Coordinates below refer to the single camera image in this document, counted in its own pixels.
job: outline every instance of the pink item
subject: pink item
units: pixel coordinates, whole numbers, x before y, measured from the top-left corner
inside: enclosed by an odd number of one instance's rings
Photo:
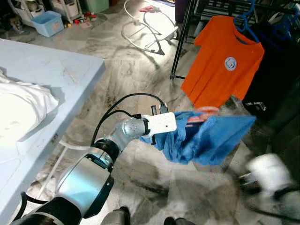
[[[217,107],[214,107],[214,106],[204,106],[204,107],[197,108],[195,111],[203,113],[203,114],[201,114],[200,116],[190,117],[187,120],[188,123],[205,122],[210,116],[217,115],[220,110]]]
[[[153,6],[146,6],[144,8],[141,8],[139,11],[145,13],[155,13],[155,9]]]
[[[91,28],[92,24],[90,22],[82,22],[79,24],[83,29]]]

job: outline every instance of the storage bin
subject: storage bin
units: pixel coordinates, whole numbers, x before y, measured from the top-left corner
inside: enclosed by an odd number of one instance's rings
[[[34,17],[31,21],[37,32],[46,37],[51,37],[64,29],[61,14],[53,11],[44,12],[42,15]]]
[[[109,8],[109,0],[84,0],[84,3],[91,13],[100,13]]]

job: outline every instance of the gray tile floor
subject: gray tile floor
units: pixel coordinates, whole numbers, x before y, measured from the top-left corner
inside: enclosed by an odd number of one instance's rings
[[[128,5],[129,11],[141,17],[138,9],[145,6],[136,0]],[[174,8],[162,5],[164,12],[173,19]],[[155,21],[157,15],[150,15]],[[28,35],[6,33],[1,38],[41,45],[60,50],[88,54],[105,59],[106,73],[96,84],[91,96],[86,100],[68,128],[64,139],[77,145],[89,145],[93,130],[104,112],[119,98],[134,92],[147,92],[160,96],[171,111],[191,110],[192,105],[180,90],[182,80],[169,80],[176,51],[177,41],[162,41],[165,55],[145,53],[135,49],[122,36],[122,25],[130,21],[123,10],[123,1],[98,14],[93,28],[83,30],[78,25],[65,29],[51,38],[38,35],[29,29]],[[126,32],[134,33],[131,26]],[[146,31],[134,37],[137,42],[149,40]],[[185,76],[195,59],[198,48],[184,44],[177,75]],[[134,97],[119,106],[130,113],[151,114],[150,106],[157,102],[148,97]],[[223,114],[237,112],[236,107],[223,107]],[[112,127],[117,115],[103,124],[99,135]],[[38,174],[28,192],[36,196],[51,167],[62,151],[57,147],[41,173]],[[243,144],[226,161],[230,168],[241,172],[250,150]],[[52,177],[42,199],[50,199],[54,194],[57,178],[62,171],[75,162],[83,152],[68,151],[55,175]],[[131,142],[118,158],[112,173],[115,185],[102,211],[95,217],[84,219],[82,224],[98,225],[104,215],[122,205],[129,207],[133,225],[162,225],[167,216],[185,217],[197,225],[238,225],[256,224],[262,217],[254,217],[240,203],[239,192],[231,177],[222,173],[224,166],[207,167],[193,164],[179,165],[166,160],[163,153],[151,145],[140,141]],[[27,212],[34,208],[29,205]]]

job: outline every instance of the white cloth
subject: white cloth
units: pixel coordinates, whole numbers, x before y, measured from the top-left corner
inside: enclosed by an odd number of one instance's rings
[[[247,165],[267,196],[289,186],[292,179],[288,169],[276,154],[264,154]]]
[[[47,88],[14,82],[0,70],[0,143],[16,142],[58,105]]]

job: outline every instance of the orange t-shirt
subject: orange t-shirt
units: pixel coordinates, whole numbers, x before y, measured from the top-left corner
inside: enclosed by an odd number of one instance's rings
[[[240,34],[233,17],[221,15],[211,18],[195,45],[201,49],[181,86],[195,107],[220,107],[231,95],[242,100],[263,58],[261,43]]]

